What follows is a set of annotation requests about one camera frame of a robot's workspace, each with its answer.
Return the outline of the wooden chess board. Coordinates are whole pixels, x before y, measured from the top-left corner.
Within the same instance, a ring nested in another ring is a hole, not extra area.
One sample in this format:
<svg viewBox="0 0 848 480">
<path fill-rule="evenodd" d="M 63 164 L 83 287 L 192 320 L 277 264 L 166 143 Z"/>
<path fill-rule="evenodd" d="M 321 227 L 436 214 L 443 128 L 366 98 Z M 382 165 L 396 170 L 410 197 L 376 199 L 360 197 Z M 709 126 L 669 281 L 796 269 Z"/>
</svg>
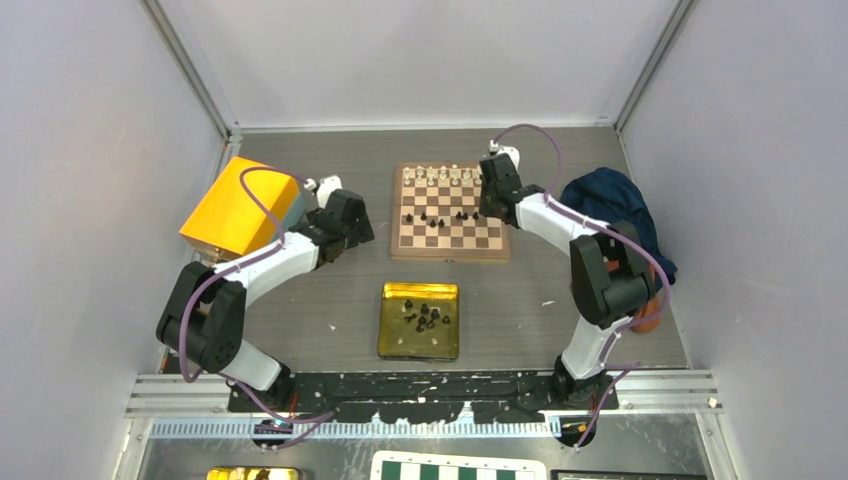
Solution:
<svg viewBox="0 0 848 480">
<path fill-rule="evenodd" d="M 448 182 L 441 186 L 438 175 L 434 186 L 428 186 L 426 171 L 441 166 L 448 170 Z M 412 182 L 404 185 L 402 171 L 413 171 Z M 452 185 L 450 170 L 461 170 L 458 185 Z M 424 171 L 425 183 L 415 185 L 415 172 Z M 470 169 L 472 184 L 462 184 L 462 173 Z M 511 259 L 512 249 L 509 228 L 497 218 L 484 217 L 479 212 L 479 200 L 482 186 L 480 167 L 476 162 L 449 163 L 425 162 L 402 163 L 395 169 L 393 180 L 393 218 L 390 255 L 394 260 L 416 261 L 452 261 L 452 262 L 506 262 Z M 457 220 L 458 211 L 468 212 L 467 220 Z M 474 212 L 480 215 L 473 220 Z M 426 212 L 427 220 L 420 220 Z M 412 223 L 405 222 L 405 216 L 412 214 Z M 431 228 L 429 222 L 443 219 L 445 226 Z"/>
</svg>

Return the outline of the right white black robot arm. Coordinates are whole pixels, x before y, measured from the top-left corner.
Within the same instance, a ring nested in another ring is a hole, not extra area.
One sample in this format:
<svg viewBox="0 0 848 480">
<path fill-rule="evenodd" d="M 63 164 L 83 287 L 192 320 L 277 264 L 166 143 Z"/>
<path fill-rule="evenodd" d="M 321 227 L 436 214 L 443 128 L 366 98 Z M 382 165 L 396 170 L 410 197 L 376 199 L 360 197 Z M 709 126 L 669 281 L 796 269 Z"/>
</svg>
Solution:
<svg viewBox="0 0 848 480">
<path fill-rule="evenodd" d="M 479 163 L 480 212 L 545 240 L 570 261 L 570 288 L 580 314 L 570 343 L 557 357 L 552 395 L 567 410 L 582 409 L 602 384 L 618 335 L 655 297 L 655 280 L 626 222 L 609 225 L 579 215 L 523 184 L 514 147 L 493 145 Z"/>
</svg>

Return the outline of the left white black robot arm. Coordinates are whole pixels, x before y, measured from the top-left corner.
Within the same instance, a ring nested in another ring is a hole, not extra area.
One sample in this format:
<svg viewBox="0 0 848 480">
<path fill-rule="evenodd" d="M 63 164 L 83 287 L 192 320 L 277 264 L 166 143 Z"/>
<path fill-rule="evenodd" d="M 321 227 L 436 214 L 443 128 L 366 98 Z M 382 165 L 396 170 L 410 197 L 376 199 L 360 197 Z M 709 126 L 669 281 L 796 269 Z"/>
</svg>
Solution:
<svg viewBox="0 0 848 480">
<path fill-rule="evenodd" d="M 269 413 L 292 397 L 289 369 L 244 340 L 248 306 L 297 276 L 334 262 L 344 251 L 372 241 L 364 199 L 340 188 L 325 195 L 282 238 L 215 268 L 186 265 L 156 327 L 164 345 L 209 373 L 250 386 Z"/>
</svg>

